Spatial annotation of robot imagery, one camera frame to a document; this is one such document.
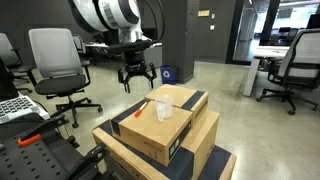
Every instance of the table leg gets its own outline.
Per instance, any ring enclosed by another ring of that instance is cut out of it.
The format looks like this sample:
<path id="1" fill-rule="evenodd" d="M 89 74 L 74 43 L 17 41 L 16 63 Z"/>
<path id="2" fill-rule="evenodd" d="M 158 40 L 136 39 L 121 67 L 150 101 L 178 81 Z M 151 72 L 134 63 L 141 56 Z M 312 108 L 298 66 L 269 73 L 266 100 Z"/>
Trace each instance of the table leg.
<path id="1" fill-rule="evenodd" d="M 248 78 L 247 78 L 247 82 L 246 82 L 246 85 L 245 85 L 244 91 L 243 91 L 243 95 L 244 96 L 250 96 L 251 95 L 251 90 L 252 90 L 253 83 L 254 83 L 254 80 L 256 78 L 256 75 L 257 75 L 259 63 L 260 63 L 260 59 L 252 60 L 252 63 L 251 63 L 251 66 L 250 66 L 250 70 L 249 70 L 249 74 L 248 74 Z"/>

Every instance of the clear plastic cup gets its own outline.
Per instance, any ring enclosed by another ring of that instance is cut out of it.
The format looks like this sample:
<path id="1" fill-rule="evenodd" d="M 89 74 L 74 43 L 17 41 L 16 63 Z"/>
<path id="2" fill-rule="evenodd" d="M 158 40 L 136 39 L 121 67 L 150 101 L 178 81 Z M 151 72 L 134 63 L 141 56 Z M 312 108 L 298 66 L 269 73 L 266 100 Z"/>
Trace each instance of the clear plastic cup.
<path id="1" fill-rule="evenodd" d="M 168 94 L 158 96 L 156 98 L 156 103 L 159 121 L 163 121 L 164 119 L 168 119 L 172 116 L 173 97 Z"/>

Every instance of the cardboard box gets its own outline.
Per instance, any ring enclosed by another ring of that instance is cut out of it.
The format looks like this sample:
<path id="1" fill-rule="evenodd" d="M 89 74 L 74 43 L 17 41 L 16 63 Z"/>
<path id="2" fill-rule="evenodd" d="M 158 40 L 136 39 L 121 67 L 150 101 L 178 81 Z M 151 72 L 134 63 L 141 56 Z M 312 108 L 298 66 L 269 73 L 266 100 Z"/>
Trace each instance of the cardboard box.
<path id="1" fill-rule="evenodd" d="M 168 94 L 173 97 L 173 105 L 184 110 L 193 112 L 191 127 L 193 128 L 199 121 L 199 117 L 207 110 L 207 92 L 187 89 L 179 86 L 164 84 L 146 96 L 148 99 L 155 100 L 157 97 Z"/>
<path id="2" fill-rule="evenodd" d="M 108 121 L 94 129 L 93 135 L 96 142 L 106 144 L 111 156 L 137 179 L 198 179 L 214 147 L 218 118 L 218 113 L 203 114 L 167 167 L 111 137 Z"/>
<path id="3" fill-rule="evenodd" d="M 146 101 L 138 116 L 134 112 Z M 158 120 L 156 102 L 143 99 L 111 119 L 112 135 L 120 141 L 168 166 L 191 129 L 192 112 L 173 107 L 171 118 Z"/>
<path id="4" fill-rule="evenodd" d="M 216 145 L 200 174 L 199 180 L 230 180 L 236 160 L 237 156 Z"/>

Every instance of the trash bin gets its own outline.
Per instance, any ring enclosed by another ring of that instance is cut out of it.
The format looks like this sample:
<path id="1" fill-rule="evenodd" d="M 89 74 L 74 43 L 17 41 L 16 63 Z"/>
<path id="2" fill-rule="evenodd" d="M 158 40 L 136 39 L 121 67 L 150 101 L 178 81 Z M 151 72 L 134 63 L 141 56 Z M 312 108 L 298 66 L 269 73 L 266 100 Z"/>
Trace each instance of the trash bin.
<path id="1" fill-rule="evenodd" d="M 163 84 L 175 85 L 178 80 L 178 67 L 170 65 L 162 65 L 160 67 L 161 78 Z"/>

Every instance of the keyboard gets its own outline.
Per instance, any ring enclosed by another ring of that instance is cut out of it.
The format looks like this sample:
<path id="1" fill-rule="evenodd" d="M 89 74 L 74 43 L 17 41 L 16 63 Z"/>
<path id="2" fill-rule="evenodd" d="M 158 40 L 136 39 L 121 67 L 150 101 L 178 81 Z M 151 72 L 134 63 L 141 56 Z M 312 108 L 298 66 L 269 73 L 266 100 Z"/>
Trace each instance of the keyboard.
<path id="1" fill-rule="evenodd" d="M 0 102 L 0 124 L 30 113 L 40 113 L 40 109 L 28 96 Z"/>

